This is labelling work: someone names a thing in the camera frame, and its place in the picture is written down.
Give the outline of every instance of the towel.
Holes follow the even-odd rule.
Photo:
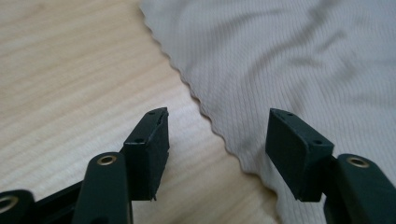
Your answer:
[[[396,1],[142,0],[153,37],[212,129],[278,196],[283,223],[325,223],[265,154],[271,107],[376,162],[396,183]]]

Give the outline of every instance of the wooden table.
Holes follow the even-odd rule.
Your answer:
[[[277,222],[275,194],[211,132],[138,6],[0,1],[0,191],[40,200],[78,182],[93,156],[119,151],[146,112],[167,106],[158,201],[133,202],[134,222]]]

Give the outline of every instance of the white cloth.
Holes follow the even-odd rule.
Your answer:
[[[396,183],[396,1],[142,0],[141,8],[227,150],[276,191],[282,222],[325,219],[322,203],[294,200],[264,152],[270,107],[330,139],[334,156],[366,157]]]

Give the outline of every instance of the metal rivet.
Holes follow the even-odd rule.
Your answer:
[[[3,198],[0,198],[0,203],[4,205],[0,205],[0,214],[5,213],[9,209],[13,208],[18,203],[18,197],[13,195],[7,195]]]
[[[362,160],[361,158],[357,158],[357,157],[348,157],[347,162],[349,162],[350,164],[360,167],[360,168],[367,168],[370,166],[370,164],[367,161]]]
[[[116,160],[117,160],[117,157],[115,157],[115,156],[104,156],[104,157],[100,158],[97,161],[97,163],[99,165],[109,165],[109,164],[113,163]]]

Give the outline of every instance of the wood grain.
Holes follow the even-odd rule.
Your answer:
[[[276,196],[241,172],[199,114],[134,1],[0,0],[0,191],[39,200],[118,151],[150,109],[170,112],[157,202],[135,223],[276,223]]]

